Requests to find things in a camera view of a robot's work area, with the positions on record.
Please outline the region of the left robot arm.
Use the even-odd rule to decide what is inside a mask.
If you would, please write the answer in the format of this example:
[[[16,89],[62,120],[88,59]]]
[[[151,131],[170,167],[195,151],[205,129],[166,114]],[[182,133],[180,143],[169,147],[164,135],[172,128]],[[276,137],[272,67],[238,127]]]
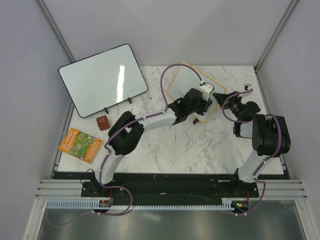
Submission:
[[[182,123],[192,114],[204,115],[212,104],[211,95],[199,89],[190,89],[183,97],[167,104],[165,109],[145,116],[124,112],[110,129],[104,145],[106,154],[100,167],[90,179],[92,191],[99,197],[110,191],[118,165],[124,156],[133,152],[144,133],[166,126]]]

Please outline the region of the small yellow-framed whiteboard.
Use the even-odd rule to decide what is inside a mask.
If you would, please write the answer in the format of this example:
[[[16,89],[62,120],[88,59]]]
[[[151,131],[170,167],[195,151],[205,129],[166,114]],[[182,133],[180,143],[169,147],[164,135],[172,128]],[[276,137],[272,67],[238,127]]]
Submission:
[[[213,92],[219,94],[225,94],[227,89],[221,85],[218,81],[214,80],[212,77],[200,71],[199,68],[189,65],[197,71],[201,79],[214,87]],[[184,97],[184,95],[192,88],[197,89],[200,86],[200,80],[198,76],[189,68],[180,66],[175,77],[173,78],[171,84],[169,85],[166,94],[169,98],[175,101],[178,98]],[[192,114],[200,123],[206,123],[209,120],[217,118],[221,114],[221,109],[216,99],[211,96],[212,104],[209,106],[207,112],[203,115],[197,113]]]

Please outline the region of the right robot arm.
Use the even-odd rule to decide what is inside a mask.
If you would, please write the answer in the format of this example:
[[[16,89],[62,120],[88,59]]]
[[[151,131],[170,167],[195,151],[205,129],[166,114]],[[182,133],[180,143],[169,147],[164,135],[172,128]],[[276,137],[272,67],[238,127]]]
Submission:
[[[261,114],[257,103],[242,103],[241,92],[213,93],[222,111],[230,110],[235,116],[233,134],[237,138],[251,139],[252,152],[245,163],[237,168],[229,181],[220,182],[214,188],[223,197],[259,197],[257,184],[262,170],[273,159],[286,154],[291,139],[283,116]]]

